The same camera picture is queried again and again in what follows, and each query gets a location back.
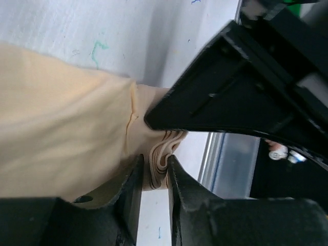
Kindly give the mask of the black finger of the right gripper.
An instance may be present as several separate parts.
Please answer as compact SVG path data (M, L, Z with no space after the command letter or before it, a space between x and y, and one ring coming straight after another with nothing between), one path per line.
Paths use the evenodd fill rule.
M154 130L230 132L279 142L327 168L327 108L235 21L145 115Z

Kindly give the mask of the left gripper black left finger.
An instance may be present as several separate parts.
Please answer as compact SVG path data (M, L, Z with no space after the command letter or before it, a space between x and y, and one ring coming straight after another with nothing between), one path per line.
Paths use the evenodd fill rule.
M82 208L90 197L2 198L1 245L136 245L144 157L119 192L97 209Z

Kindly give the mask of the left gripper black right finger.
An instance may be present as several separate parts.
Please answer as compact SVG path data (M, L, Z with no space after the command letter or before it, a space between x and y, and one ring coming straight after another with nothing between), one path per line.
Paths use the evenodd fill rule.
M172 245L327 245L327 216L314 201L222 199L168 159Z

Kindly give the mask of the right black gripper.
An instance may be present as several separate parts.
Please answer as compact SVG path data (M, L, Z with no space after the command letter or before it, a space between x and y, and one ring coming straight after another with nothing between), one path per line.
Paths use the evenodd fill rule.
M263 75L248 66L248 80L266 85L277 78L288 86L327 87L327 1L314 5L300 19L284 1L243 1L241 24L267 53L271 71Z

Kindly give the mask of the beige underwear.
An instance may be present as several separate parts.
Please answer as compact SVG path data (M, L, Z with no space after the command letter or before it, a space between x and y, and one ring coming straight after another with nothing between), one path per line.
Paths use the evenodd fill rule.
M138 155L142 188L166 188L168 159L186 132L144 122L166 93L2 43L1 197L99 208L120 191Z

